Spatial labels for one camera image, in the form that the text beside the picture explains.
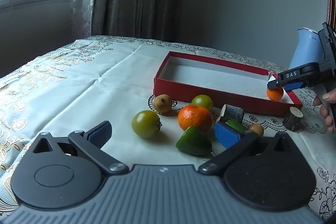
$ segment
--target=finger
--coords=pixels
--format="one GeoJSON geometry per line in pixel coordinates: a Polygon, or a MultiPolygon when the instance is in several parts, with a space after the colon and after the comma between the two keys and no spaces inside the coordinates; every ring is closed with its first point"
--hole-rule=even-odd
{"type": "Polygon", "coordinates": [[[327,127],[328,132],[332,133],[335,129],[334,126],[327,127]]]}
{"type": "Polygon", "coordinates": [[[324,94],[322,96],[322,99],[330,104],[335,104],[336,103],[336,89],[333,89],[332,91],[324,94]]]}
{"type": "Polygon", "coordinates": [[[322,105],[322,102],[321,102],[321,100],[318,96],[316,96],[315,99],[314,99],[314,105],[315,106],[322,105]]]}
{"type": "Polygon", "coordinates": [[[320,114],[323,118],[326,118],[329,115],[329,109],[326,106],[321,105],[320,114]]]}
{"type": "Polygon", "coordinates": [[[327,127],[333,126],[333,118],[332,118],[332,116],[329,115],[329,116],[325,117],[324,118],[324,123],[325,123],[325,125],[327,127]]]}

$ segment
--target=wood log piece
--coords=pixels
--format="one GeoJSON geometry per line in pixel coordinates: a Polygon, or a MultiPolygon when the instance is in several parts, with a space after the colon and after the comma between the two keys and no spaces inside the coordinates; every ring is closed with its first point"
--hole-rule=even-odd
{"type": "Polygon", "coordinates": [[[301,119],[303,118],[302,112],[296,107],[290,107],[289,112],[286,114],[282,121],[285,128],[290,131],[298,131],[302,128],[301,119]]]}
{"type": "Polygon", "coordinates": [[[228,119],[237,119],[240,123],[243,121],[245,111],[236,106],[224,105],[216,122],[227,121],[228,119]]]}

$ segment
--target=green tomato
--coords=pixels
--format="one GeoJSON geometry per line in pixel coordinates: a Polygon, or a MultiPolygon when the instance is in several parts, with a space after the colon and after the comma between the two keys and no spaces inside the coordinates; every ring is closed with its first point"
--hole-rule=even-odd
{"type": "Polygon", "coordinates": [[[143,110],[132,119],[132,129],[136,135],[142,138],[150,138],[158,132],[162,126],[159,116],[151,110],[143,110]]]}
{"type": "Polygon", "coordinates": [[[198,95],[196,96],[192,101],[191,101],[192,105],[196,105],[196,106],[202,106],[205,107],[206,109],[208,109],[210,112],[212,111],[213,108],[213,101],[212,99],[207,96],[207,95],[198,95]]]}

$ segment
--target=red box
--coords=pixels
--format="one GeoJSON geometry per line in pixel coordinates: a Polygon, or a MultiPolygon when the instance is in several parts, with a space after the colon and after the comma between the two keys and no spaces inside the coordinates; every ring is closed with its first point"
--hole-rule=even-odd
{"type": "Polygon", "coordinates": [[[184,102],[206,94],[215,107],[229,104],[249,113],[277,117],[284,117],[291,106],[301,109],[302,103],[292,91],[284,91],[278,102],[267,97],[268,75],[266,69],[245,64],[169,52],[155,75],[153,93],[184,102]]]}

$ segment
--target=orange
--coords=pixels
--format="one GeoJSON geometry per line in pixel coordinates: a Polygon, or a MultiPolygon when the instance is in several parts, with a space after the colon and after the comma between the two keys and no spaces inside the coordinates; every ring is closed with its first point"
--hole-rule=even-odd
{"type": "Polygon", "coordinates": [[[212,116],[209,110],[202,106],[187,105],[182,108],[177,117],[178,124],[183,130],[193,126],[207,132],[212,126],[212,116]]]}
{"type": "Polygon", "coordinates": [[[279,87],[275,90],[269,90],[267,89],[267,96],[272,101],[278,101],[280,100],[284,95],[284,89],[282,87],[279,87]]]}

